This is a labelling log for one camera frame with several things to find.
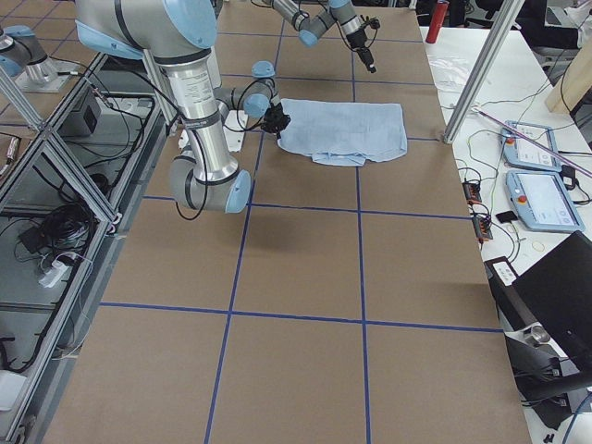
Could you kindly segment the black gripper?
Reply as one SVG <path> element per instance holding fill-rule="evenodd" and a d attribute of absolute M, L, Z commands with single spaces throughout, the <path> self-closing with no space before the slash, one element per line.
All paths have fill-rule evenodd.
<path fill-rule="evenodd" d="M 284 112 L 283 105 L 277 104 L 268 108 L 260 128 L 267 133 L 275 134 L 277 143 L 281 143 L 281 132 L 290 124 L 290 116 Z"/>
<path fill-rule="evenodd" d="M 367 71 L 376 73 L 375 59 L 369 49 L 370 43 L 365 32 L 367 28 L 377 31 L 380 28 L 378 17 L 355 15 L 346 23 L 346 39 L 349 47 L 359 56 Z"/>

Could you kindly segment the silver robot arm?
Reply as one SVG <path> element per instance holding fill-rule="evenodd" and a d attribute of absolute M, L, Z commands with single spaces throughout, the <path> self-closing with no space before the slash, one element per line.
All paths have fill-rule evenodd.
<path fill-rule="evenodd" d="M 358 55 L 366 70 L 376 73 L 376 62 L 371 52 L 375 37 L 368 39 L 366 29 L 377 31 L 380 28 L 378 18 L 361 16 L 356 13 L 352 1 L 317 1 L 320 11 L 312 16 L 302 8 L 302 1 L 252 1 L 254 6 L 270 8 L 285 19 L 298 33 L 300 41 L 312 47 L 333 27 L 347 49 Z"/>
<path fill-rule="evenodd" d="M 221 88 L 212 58 L 216 12 L 208 1 L 79 1 L 76 13 L 84 45 L 121 58 L 152 58 L 165 76 L 165 97 L 189 138 L 170 167 L 176 202 L 199 212 L 241 212 L 252 180 L 230 154 L 224 122 L 237 109 L 274 134 L 289 125 L 273 66 L 255 64 L 253 81 L 243 89 Z"/>

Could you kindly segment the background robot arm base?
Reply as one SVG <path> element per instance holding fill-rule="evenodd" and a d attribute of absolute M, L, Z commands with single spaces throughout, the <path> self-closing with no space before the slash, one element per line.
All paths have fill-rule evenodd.
<path fill-rule="evenodd" d="M 1 29 L 1 68 L 23 92 L 58 93 L 79 65 L 50 57 L 31 28 L 15 25 Z"/>

